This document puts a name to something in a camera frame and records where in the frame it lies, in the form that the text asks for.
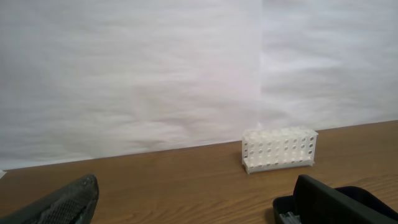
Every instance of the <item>black container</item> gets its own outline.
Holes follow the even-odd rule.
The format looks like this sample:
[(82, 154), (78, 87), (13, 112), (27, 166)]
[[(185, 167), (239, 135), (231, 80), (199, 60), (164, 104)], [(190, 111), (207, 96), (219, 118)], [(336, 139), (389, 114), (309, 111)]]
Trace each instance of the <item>black container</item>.
[[(312, 178), (306, 175), (299, 176), (298, 181), (296, 183), (295, 192), (293, 195), (279, 197), (273, 201), (272, 205), (274, 207), (274, 217), (276, 224), (284, 224), (283, 221), (280, 219), (279, 215), (286, 214), (287, 212), (292, 212), (294, 215), (300, 215), (300, 217), (302, 218), (302, 224), (374, 223), (374, 220), (378, 220), (376, 222), (377, 224), (384, 224), (384, 223), (398, 224), (398, 213), (396, 213), (393, 209), (391, 209), (385, 203), (376, 198), (373, 194), (369, 193), (367, 190), (364, 190), (359, 187), (340, 187), (333, 190), (332, 188), (327, 187), (322, 183), (319, 186), (316, 186), (316, 184), (313, 185), (313, 183), (308, 184), (309, 179)], [(310, 190), (309, 192), (306, 192), (305, 190), (300, 190), (300, 191), (297, 190), (299, 189), (299, 187), (304, 188), (303, 185), (305, 184), (306, 186), (304, 187), (306, 187), (307, 190)], [(340, 200), (341, 199), (340, 193), (353, 199), (355, 201), (353, 202), (354, 204), (350, 204), (351, 202), (348, 201), (349, 205), (347, 205), (346, 208), (345, 204), (341, 204), (341, 202), (344, 201), (347, 202), (348, 198), (342, 196), (344, 197), (343, 198), (344, 200)], [(316, 206), (314, 206), (313, 204), (311, 205), (310, 204), (311, 202), (308, 203), (308, 201), (311, 200), (315, 201), (315, 199), (313, 199), (314, 197), (315, 198), (318, 197), (317, 202), (316, 203), (314, 202)], [(356, 202), (359, 202), (360, 204), (364, 205), (367, 208), (364, 208), (365, 210), (361, 210), (362, 208), (358, 208), (358, 206), (356, 206), (357, 205)], [(376, 211), (377, 213), (366, 210), (368, 208)], [(337, 216), (340, 215), (340, 217), (336, 218), (336, 215), (330, 215), (333, 212), (338, 212)], [(317, 217), (308, 218), (308, 216), (312, 214), (316, 215)]]

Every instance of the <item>white backdrop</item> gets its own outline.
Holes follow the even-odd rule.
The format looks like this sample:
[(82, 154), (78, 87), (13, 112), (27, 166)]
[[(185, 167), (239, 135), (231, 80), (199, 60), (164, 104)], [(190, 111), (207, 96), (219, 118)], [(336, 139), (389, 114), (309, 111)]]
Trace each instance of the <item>white backdrop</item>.
[(0, 2), (0, 169), (198, 146), (258, 121), (260, 1)]
[(397, 11), (263, 0), (261, 53), (259, 1), (2, 1), (0, 169), (398, 119)]

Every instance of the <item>wooden table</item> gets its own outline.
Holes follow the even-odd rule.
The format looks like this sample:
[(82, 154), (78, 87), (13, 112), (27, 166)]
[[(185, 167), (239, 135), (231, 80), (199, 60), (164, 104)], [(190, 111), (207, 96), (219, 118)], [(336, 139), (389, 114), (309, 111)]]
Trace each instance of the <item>wooden table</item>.
[(92, 223), (273, 223), (272, 201), (299, 174), (362, 187), (398, 210), (398, 121), (319, 131), (315, 165), (247, 175), (241, 143), (10, 170), (0, 179), (0, 216), (93, 173)]

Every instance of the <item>wood grain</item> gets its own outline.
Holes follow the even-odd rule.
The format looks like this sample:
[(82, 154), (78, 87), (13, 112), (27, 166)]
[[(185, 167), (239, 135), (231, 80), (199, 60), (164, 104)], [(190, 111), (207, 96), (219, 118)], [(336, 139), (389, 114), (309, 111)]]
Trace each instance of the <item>wood grain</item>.
[(398, 210), (398, 121), (319, 131), (315, 165), (247, 175), (241, 143), (10, 170), (0, 216), (92, 173), (100, 196), (92, 223), (273, 223), (272, 201), (299, 174), (362, 187)]

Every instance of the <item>perforated white box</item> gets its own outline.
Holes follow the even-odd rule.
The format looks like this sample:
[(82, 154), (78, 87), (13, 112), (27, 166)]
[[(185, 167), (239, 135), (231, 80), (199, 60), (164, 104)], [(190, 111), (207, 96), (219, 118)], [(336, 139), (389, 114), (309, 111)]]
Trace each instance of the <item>perforated white box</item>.
[(248, 174), (272, 169), (312, 166), (318, 133), (306, 127), (247, 130), (242, 163)]

